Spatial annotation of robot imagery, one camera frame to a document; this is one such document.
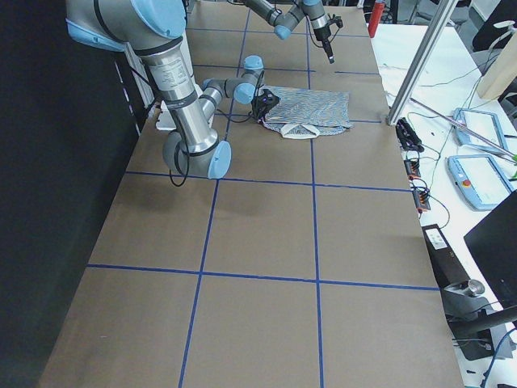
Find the chair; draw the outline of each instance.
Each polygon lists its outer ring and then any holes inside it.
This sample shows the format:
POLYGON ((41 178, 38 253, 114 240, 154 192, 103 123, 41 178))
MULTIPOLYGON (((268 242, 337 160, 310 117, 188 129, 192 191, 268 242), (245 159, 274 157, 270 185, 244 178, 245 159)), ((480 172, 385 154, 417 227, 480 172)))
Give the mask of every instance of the chair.
MULTIPOLYGON (((408 23, 414 24, 416 18, 431 21, 438 8, 438 2, 438 0, 417 0, 408 23)), ((469 20, 469 6, 470 0, 460 0, 452 12, 450 22, 456 30, 459 30, 461 25, 469 20)))

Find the table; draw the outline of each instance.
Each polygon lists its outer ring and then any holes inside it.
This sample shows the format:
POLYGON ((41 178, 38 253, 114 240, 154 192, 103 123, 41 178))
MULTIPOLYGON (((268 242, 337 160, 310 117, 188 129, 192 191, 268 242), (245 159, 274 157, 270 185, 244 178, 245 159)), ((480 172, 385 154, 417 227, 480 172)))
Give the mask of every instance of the table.
MULTIPOLYGON (((380 74, 383 77, 384 88, 388 92, 387 99, 389 103, 393 102, 393 94, 397 93, 425 31, 426 27, 424 26, 393 26, 387 24, 379 26, 376 37, 372 40, 372 44, 380 74)), ((474 69, 476 69, 476 65, 456 31, 452 27, 446 27, 431 54, 426 69, 422 73, 422 77, 418 83, 419 86, 415 89, 413 97, 442 114, 450 115, 455 108, 463 106, 467 96, 473 89, 473 85, 481 76, 479 70, 474 69), (465 75, 463 78, 448 83, 448 81, 458 78, 470 70, 474 71, 465 75), (433 87, 423 86, 435 85, 436 83, 446 84, 433 87)), ((515 135, 513 125, 506 118, 506 114, 497 101, 486 103, 485 100, 479 99, 477 95, 474 95, 471 107, 474 108, 479 105, 481 105, 479 109, 498 115, 505 134, 515 135)), ((459 147, 453 140, 453 136, 448 137, 450 125, 444 120, 427 119, 412 114, 411 112, 427 116, 431 115, 428 111, 419 108, 413 103, 408 103, 404 110, 406 117, 409 113, 409 118, 422 139, 422 143, 435 150, 440 150, 444 145, 442 158, 437 165, 434 161, 423 158, 420 166, 422 177, 428 183, 432 182, 431 177, 435 169, 435 178, 431 193, 441 200, 451 212, 450 222, 442 231, 470 277, 481 280, 486 285, 482 274, 474 263, 464 243, 463 236, 488 212, 475 212, 467 206, 455 188, 452 180, 449 178, 445 163, 445 157, 450 155, 480 154, 481 152, 468 146, 459 147)), ((517 141, 507 139, 507 142, 510 150, 514 153, 517 152, 517 141)), ((428 149, 422 156, 435 158, 436 153, 428 149)), ((499 162, 498 164, 507 176, 512 176, 515 173, 515 167, 510 163, 499 162)), ((422 215, 420 220, 421 224, 425 226, 437 223, 439 226, 442 226, 447 220, 447 214, 444 209, 433 200, 431 200, 431 207, 432 211, 422 215)), ((489 302, 497 300, 488 287, 485 296, 489 302)), ((463 358, 461 351, 458 350, 456 354, 460 361, 460 368, 465 385, 478 386, 481 382, 480 373, 486 370, 490 359, 467 361, 463 358), (467 369, 474 370, 477 373, 466 373, 467 369)), ((496 382, 505 382, 506 384, 514 386, 517 385, 517 352, 514 352, 514 359, 496 361, 488 386, 496 386, 496 382)))
POLYGON ((363 12, 328 11, 346 25, 332 66, 304 24, 280 41, 245 7, 196 4, 196 79, 259 53, 271 85, 350 91, 355 127, 293 141, 216 116, 230 171, 181 189, 147 128, 41 387, 462 386, 363 12))

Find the grid line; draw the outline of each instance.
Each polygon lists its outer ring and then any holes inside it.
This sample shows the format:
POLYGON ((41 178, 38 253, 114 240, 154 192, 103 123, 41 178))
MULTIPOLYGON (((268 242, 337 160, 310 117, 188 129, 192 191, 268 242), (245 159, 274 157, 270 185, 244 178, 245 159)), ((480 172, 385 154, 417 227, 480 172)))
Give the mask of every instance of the grid line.
MULTIPOLYGON (((270 276, 270 275, 253 275, 248 273, 231 273, 231 272, 207 272, 207 271, 193 271, 187 269, 176 269, 176 268, 160 268, 160 267, 139 267, 134 265, 119 265, 119 264, 100 264, 91 263, 86 265, 87 268, 97 269, 108 269, 108 270, 120 270, 120 271, 137 271, 137 272, 164 272, 174 273, 179 275, 192 275, 198 276, 200 273, 203 276, 212 277, 229 277, 238 279, 250 279, 250 280, 273 280, 273 281, 284 281, 294 283, 311 283, 316 284, 316 279, 307 279, 303 277, 290 277, 290 276, 270 276)), ((391 285, 387 283, 368 283, 362 281, 346 281, 346 280, 330 280, 320 279, 321 285, 338 285, 338 286, 349 286, 349 287, 368 287, 376 289, 405 289, 413 291, 439 291, 438 287, 430 287, 425 285, 391 285)))

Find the wire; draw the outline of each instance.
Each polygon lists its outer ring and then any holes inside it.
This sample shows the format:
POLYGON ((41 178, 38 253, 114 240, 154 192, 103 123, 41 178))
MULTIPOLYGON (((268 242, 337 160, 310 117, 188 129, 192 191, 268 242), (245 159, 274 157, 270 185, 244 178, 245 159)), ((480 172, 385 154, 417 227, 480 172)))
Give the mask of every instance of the wire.
MULTIPOLYGON (((313 38, 313 32, 311 31, 310 29, 310 19, 309 19, 309 16, 307 14, 305 14, 305 18, 307 19, 307 24, 309 24, 309 36, 310 36, 310 40, 311 42, 313 42, 313 45, 315 47, 318 47, 319 49, 323 49, 323 46, 319 46, 315 41, 314 41, 314 38, 313 38)), ((338 32, 341 28, 338 27, 338 29, 336 30, 336 32, 332 35, 332 37, 329 39, 329 43, 332 43, 334 41, 334 38, 338 35, 338 32)))
POLYGON ((226 117, 226 119, 228 119, 229 121, 231 121, 232 123, 236 123, 236 124, 240 124, 240 123, 246 123, 250 118, 251 118, 251 112, 248 113, 248 116, 244 119, 244 120, 233 120, 231 118, 230 115, 227 115, 226 113, 224 113, 222 110, 220 109, 217 109, 217 111, 223 115, 224 117, 226 117))
POLYGON ((497 355, 499 353, 499 349, 501 348, 502 342, 515 330, 517 330, 517 329, 513 328, 510 331, 508 331, 501 338, 501 340, 498 343, 498 346, 495 347, 494 355, 492 356, 492 361, 490 362, 490 365, 489 365, 488 369, 486 370, 486 372, 483 373, 483 376, 485 376, 485 378, 483 379, 483 381, 479 385, 481 388, 485 388, 485 386, 486 386, 486 382, 488 381, 488 377, 490 376, 490 372, 492 372, 492 367, 494 366, 495 358, 497 357, 497 355))
POLYGON ((441 200, 438 200, 436 197, 432 196, 431 194, 429 194, 429 197, 432 198, 433 200, 435 200, 436 202, 438 202, 440 205, 442 205, 443 208, 445 209, 445 211, 447 212, 447 221, 445 222, 445 225, 439 226, 440 229, 445 229, 445 226, 449 225, 449 222, 451 221, 451 212, 449 212, 449 209, 447 209, 447 206, 445 206, 441 200))
POLYGON ((245 118, 244 120, 234 120, 231 118, 230 114, 224 113, 220 109, 217 109, 217 111, 219 113, 221 113, 224 117, 226 117, 226 119, 228 119, 229 121, 231 121, 232 123, 235 123, 235 124, 246 123, 252 117, 257 118, 257 115, 259 114, 258 113, 259 105, 257 102, 258 101, 257 97, 259 96, 259 89, 263 86, 263 84, 262 84, 263 79, 264 79, 264 70, 262 70, 260 75, 257 77, 257 82, 255 83, 255 90, 253 92, 253 99, 251 100, 251 111, 248 112, 247 118, 245 118))
POLYGON ((156 93, 157 95, 159 95, 159 96, 161 96, 161 97, 163 98, 162 93, 160 92, 160 90, 159 90, 159 89, 157 89, 157 88, 156 88, 156 87, 155 87, 151 82, 149 82, 149 81, 148 81, 148 80, 147 80, 147 79, 146 79, 142 74, 140 74, 140 73, 138 72, 138 70, 133 69, 133 68, 131 67, 131 65, 128 65, 128 66, 129 66, 129 69, 131 69, 131 71, 132 71, 132 72, 133 72, 133 73, 134 73, 138 78, 140 78, 140 79, 141 79, 142 81, 144 81, 147 85, 149 85, 149 87, 150 87, 151 89, 153 89, 153 92, 154 92, 154 93, 156 93))
POLYGON ((482 67, 483 65, 486 65, 488 62, 492 61, 493 59, 495 59, 499 54, 495 54, 495 56, 493 57, 490 57, 489 55, 489 59, 483 63, 481 63, 480 65, 474 67, 472 70, 470 70, 468 73, 465 73, 463 75, 461 75, 460 77, 456 77, 456 78, 453 78, 452 80, 450 81, 447 81, 447 82, 438 82, 438 83, 435 83, 433 85, 419 85, 420 87, 434 87, 434 86, 439 86, 439 85, 448 85, 449 83, 452 83, 454 81, 457 81, 458 79, 462 79, 466 76, 468 76, 469 74, 471 74, 473 71, 476 71, 478 70, 480 67, 482 67))
POLYGON ((179 171, 179 173, 181 173, 183 175, 183 180, 180 183, 176 183, 174 181, 174 179, 172 179, 172 171, 169 170, 170 182, 172 183, 173 186, 175 186, 177 188, 181 188, 185 184, 185 182, 187 182, 188 172, 189 172, 189 170, 191 168, 191 153, 190 153, 190 150, 188 149, 187 137, 186 136, 182 136, 182 139, 185 142, 185 148, 187 150, 187 170, 185 171, 185 174, 183 174, 181 171, 179 171))
POLYGON ((472 311, 469 311, 468 313, 463 314, 463 316, 477 313, 479 310, 482 310, 482 309, 484 309, 485 307, 488 307, 488 306, 492 306, 494 303, 500 303, 500 301, 495 301, 495 302, 486 303, 485 305, 483 305, 483 306, 481 306, 481 307, 478 307, 478 308, 476 308, 475 310, 472 310, 472 311))
POLYGON ((432 174, 431 174, 431 184, 429 185, 430 188, 432 188, 432 186, 433 186, 433 184, 435 182, 436 167, 438 167, 438 162, 442 158, 443 149, 445 148, 445 146, 447 144, 447 140, 449 139, 449 136, 451 136, 451 132, 452 132, 452 128, 450 128, 448 130, 447 136, 445 137, 445 141, 443 142, 442 147, 439 149, 438 158, 436 159, 436 163, 435 163, 435 166, 433 167, 433 171, 432 171, 432 174))
POLYGON ((435 152, 439 155, 439 152, 438 152, 437 150, 435 150, 433 147, 430 147, 430 146, 425 145, 425 144, 423 144, 423 143, 422 143, 422 146, 424 146, 425 148, 428 148, 428 149, 429 149, 429 150, 431 150, 431 151, 435 151, 435 152))

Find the blue tape line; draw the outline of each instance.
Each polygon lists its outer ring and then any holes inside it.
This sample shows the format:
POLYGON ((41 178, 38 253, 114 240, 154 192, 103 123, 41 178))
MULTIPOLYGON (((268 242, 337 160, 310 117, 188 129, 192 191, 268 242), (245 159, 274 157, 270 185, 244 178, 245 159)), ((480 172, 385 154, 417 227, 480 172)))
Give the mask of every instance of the blue tape line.
POLYGON ((181 365, 181 374, 179 375, 178 388, 183 387, 183 380, 185 378, 185 371, 187 368, 188 350, 191 346, 192 330, 194 328, 195 312, 197 310, 197 302, 200 296, 201 280, 203 279, 204 261, 207 256, 208 241, 210 240, 210 232, 212 230, 213 214, 216 208, 217 191, 219 189, 219 181, 216 181, 216 186, 213 190, 212 207, 210 208, 210 217, 208 218, 207 234, 204 239, 203 256, 201 257, 200 271, 197 277, 197 285, 195 287, 194 303, 192 305, 191 320, 188 324, 187 342, 185 343, 185 351, 183 352, 183 363, 181 365))
POLYGON ((361 74, 361 75, 379 75, 379 73, 369 73, 367 71, 335 71, 336 74, 361 74))
POLYGON ((300 277, 284 277, 284 276, 267 276, 267 275, 246 275, 243 273, 227 273, 227 272, 203 272, 204 276, 215 277, 233 277, 238 279, 253 279, 253 280, 276 280, 276 281, 290 281, 297 283, 316 283, 314 279, 303 279, 300 277))
POLYGON ((426 287, 423 285, 385 285, 381 283, 362 283, 357 281, 320 280, 324 285, 350 285, 354 287, 371 287, 378 289, 412 289, 415 291, 439 291, 438 287, 426 287))
POLYGON ((317 347, 320 365, 320 388, 325 387, 325 374, 323 368, 323 329, 322 329, 322 296, 320 287, 320 262, 317 242, 317 201, 316 201, 316 172, 314 168, 313 139, 310 139, 311 174, 313 180, 313 226, 314 226, 314 264, 316 267, 316 307, 317 307, 317 347))
POLYGON ((113 265, 113 264, 87 264, 86 266, 88 268, 123 269, 125 271, 167 272, 167 273, 181 273, 183 275, 199 275, 199 272, 189 271, 187 269, 135 267, 135 266, 131 266, 131 265, 113 265))

